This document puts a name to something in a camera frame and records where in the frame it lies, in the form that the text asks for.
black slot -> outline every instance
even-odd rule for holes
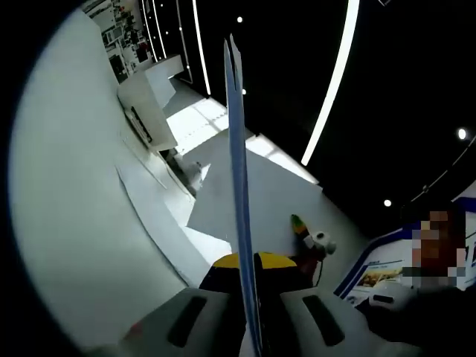
[[[335,346],[344,340],[344,333],[319,297],[315,295],[306,296],[303,297],[303,302],[318,325],[327,346]]]
[[[184,347],[187,344],[188,335],[206,303],[207,300],[203,297],[192,297],[169,331],[167,340],[171,344],[177,347]]]
[[[373,296],[373,299],[375,301],[381,301],[382,303],[393,303],[394,302],[393,297],[391,298],[390,296],[383,296],[383,295],[377,295],[377,294],[375,294]]]

cable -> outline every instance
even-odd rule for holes
[[[318,277],[318,281],[316,281],[314,287],[317,287],[319,282],[321,281],[321,277],[322,277],[322,267],[324,266],[324,260],[321,261],[321,267],[319,268],[319,277]]]

person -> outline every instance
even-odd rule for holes
[[[456,287],[456,275],[464,274],[466,213],[452,203],[420,212],[419,229],[412,231],[412,266],[402,270],[417,294],[399,311],[371,306],[368,299],[356,308],[370,330],[389,341],[430,353],[464,351],[476,321],[476,286]]]

black ceiling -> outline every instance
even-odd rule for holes
[[[206,94],[192,1],[178,2],[193,87]],[[242,54],[246,126],[300,162],[332,76],[347,0],[197,0],[197,9],[211,97],[226,104],[223,42],[232,33]],[[369,237],[397,228],[401,207],[445,170],[430,194],[451,199],[476,179],[474,146],[452,166],[476,132],[472,14],[469,1],[360,1],[347,67],[306,168]],[[178,27],[172,18],[159,16]],[[460,127],[465,141],[456,136]]]

